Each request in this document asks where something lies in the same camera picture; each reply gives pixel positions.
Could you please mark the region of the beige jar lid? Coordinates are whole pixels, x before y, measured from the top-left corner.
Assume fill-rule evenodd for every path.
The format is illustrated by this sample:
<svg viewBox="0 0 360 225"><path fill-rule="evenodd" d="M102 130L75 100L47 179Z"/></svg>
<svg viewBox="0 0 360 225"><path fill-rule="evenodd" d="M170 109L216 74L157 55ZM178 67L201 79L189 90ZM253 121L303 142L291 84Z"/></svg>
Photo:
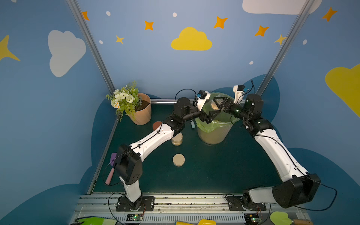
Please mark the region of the beige jar lid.
<svg viewBox="0 0 360 225"><path fill-rule="evenodd" d="M181 167L185 164L185 157L182 154L176 154L174 155L172 161L175 166Z"/></svg>

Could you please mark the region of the clear oatmeal jar front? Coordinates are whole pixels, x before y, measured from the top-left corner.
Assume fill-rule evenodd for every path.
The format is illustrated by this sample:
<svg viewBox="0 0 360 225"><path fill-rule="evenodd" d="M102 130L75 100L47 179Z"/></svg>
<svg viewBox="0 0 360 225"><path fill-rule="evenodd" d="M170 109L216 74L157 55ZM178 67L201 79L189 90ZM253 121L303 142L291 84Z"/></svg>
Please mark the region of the clear oatmeal jar front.
<svg viewBox="0 0 360 225"><path fill-rule="evenodd" d="M211 101L211 107L213 110L221 110L221 103L217 99Z"/></svg>

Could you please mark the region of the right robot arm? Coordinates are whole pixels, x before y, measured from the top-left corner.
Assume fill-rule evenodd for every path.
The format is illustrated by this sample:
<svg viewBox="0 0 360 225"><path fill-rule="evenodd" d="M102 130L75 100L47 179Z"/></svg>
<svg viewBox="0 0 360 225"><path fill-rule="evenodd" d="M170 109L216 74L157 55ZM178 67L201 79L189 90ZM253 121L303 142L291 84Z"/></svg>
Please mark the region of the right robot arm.
<svg viewBox="0 0 360 225"><path fill-rule="evenodd" d="M212 107L242 120L246 130L261 145L274 164L281 184L258 187L243 192L241 203L250 208L256 203L276 203L289 208L313 200L320 186L320 178L310 174L283 145L273 125L262 117L263 100L248 94L244 105L227 97L215 97Z"/></svg>

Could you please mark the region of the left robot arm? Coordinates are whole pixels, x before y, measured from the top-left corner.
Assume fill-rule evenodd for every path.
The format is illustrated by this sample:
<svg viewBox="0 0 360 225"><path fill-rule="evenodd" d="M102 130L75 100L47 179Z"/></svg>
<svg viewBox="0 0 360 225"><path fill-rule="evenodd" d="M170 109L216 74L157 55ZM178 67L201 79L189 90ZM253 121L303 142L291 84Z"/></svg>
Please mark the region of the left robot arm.
<svg viewBox="0 0 360 225"><path fill-rule="evenodd" d="M136 211L142 204L143 195L138 180L143 174L142 162L146 157L164 142L178 135L187 121L199 118L210 123L220 113L219 110L209 113L203 111L203 106L209 102L210 96L209 92L200 91L194 102L186 97L179 98L174 103L173 113L163 120L159 128L131 145L120 146L113 169L124 185L124 197L130 210Z"/></svg>

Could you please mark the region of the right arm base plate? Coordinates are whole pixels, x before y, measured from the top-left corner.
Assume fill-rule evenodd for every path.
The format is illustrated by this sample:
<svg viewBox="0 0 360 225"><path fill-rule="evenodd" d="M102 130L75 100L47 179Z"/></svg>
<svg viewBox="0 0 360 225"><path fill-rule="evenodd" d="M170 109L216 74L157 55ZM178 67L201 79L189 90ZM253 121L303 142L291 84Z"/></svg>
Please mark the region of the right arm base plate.
<svg viewBox="0 0 360 225"><path fill-rule="evenodd" d="M225 195L229 211L266 211L264 203L243 203L242 196Z"/></svg>

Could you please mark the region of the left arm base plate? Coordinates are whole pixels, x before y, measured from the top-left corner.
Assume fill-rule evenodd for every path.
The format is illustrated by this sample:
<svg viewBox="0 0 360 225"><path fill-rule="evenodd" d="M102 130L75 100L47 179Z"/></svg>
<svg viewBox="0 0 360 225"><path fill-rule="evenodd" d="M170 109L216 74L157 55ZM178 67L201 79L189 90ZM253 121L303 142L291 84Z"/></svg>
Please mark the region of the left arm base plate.
<svg viewBox="0 0 360 225"><path fill-rule="evenodd" d="M154 210L154 202L155 197L153 196L141 196L135 202L131 202L127 197L121 196L118 198L115 210L117 212L152 212Z"/></svg>

